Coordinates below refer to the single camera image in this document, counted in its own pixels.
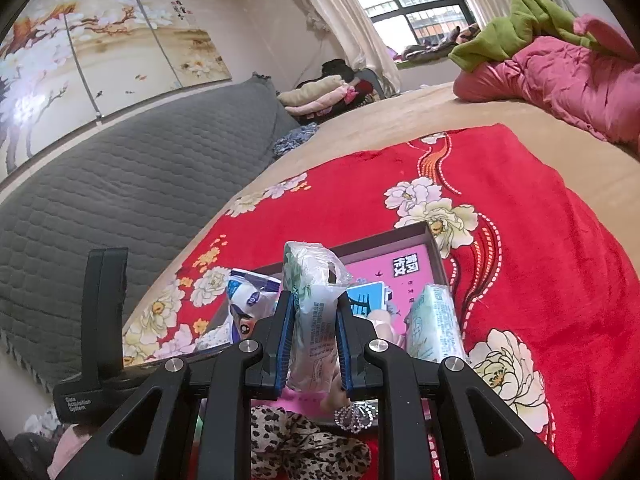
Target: beige bed sheet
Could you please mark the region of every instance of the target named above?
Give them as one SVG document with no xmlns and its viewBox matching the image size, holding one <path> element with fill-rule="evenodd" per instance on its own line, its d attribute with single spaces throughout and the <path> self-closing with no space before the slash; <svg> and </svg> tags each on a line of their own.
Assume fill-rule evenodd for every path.
<svg viewBox="0 0 640 480">
<path fill-rule="evenodd" d="M 451 84 L 409 92 L 326 122 L 309 142 L 287 153 L 238 195 L 272 186 L 349 153 L 377 150 L 441 130 L 495 123 L 508 126 L 539 160 L 560 173 L 566 186 L 617 238 L 640 273 L 640 162 L 524 102 L 465 103 L 453 95 Z M 158 296 L 169 275 L 180 268 L 219 216 L 167 268 L 130 319 Z M 548 228 L 552 232 L 553 224 Z"/>
</svg>

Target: leopard print fabric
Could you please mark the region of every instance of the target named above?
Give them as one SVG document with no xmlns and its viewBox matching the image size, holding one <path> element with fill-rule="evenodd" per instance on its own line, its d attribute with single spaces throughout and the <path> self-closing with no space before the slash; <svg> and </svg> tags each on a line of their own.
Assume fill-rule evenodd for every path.
<svg viewBox="0 0 640 480">
<path fill-rule="evenodd" d="M 259 406 L 251 416 L 252 478 L 359 480 L 371 463 L 369 446 L 320 430 L 299 413 Z"/>
</svg>

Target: floral wall art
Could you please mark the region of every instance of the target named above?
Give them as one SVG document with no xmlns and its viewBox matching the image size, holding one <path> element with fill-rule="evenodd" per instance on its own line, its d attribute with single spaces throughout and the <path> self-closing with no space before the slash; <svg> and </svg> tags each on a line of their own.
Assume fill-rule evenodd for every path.
<svg viewBox="0 0 640 480">
<path fill-rule="evenodd" d="M 0 182 L 96 117 L 230 78 L 182 0 L 31 0 L 0 44 Z"/>
</svg>

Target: black device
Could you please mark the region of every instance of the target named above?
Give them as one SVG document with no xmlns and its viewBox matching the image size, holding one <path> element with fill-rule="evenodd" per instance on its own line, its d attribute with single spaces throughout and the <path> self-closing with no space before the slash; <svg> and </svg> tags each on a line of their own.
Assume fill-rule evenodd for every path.
<svg viewBox="0 0 640 480">
<path fill-rule="evenodd" d="M 89 256 L 82 373 L 60 383 L 54 401 L 63 422 L 101 426 L 58 479 L 184 478 L 200 400 L 207 399 L 197 478 L 247 480 L 250 400 L 275 400 L 284 387 L 295 318 L 292 294 L 281 293 L 274 315 L 256 323 L 251 339 L 222 352 L 123 369 L 121 331 L 114 327 L 121 322 L 125 266 L 126 250 Z M 354 317 L 346 294 L 338 299 L 336 337 L 349 398 L 379 400 L 381 479 L 431 480 L 424 398 L 444 479 L 573 478 L 462 359 L 438 365 L 409 357 L 378 339 L 368 320 Z M 106 345 L 104 355 L 97 345 Z"/>
</svg>

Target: red floral bed sheet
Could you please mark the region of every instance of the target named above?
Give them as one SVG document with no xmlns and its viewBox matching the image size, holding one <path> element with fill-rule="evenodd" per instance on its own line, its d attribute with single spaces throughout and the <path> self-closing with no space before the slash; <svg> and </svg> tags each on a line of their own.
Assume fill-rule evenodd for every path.
<svg viewBox="0 0 640 480">
<path fill-rule="evenodd" d="M 599 478 L 640 416 L 640 282 L 589 207 L 500 124 L 353 153 L 239 198 L 133 321 L 125 362 L 192 351 L 230 269 L 280 261 L 287 240 L 332 247 L 418 221 L 474 369 L 578 480 Z"/>
</svg>

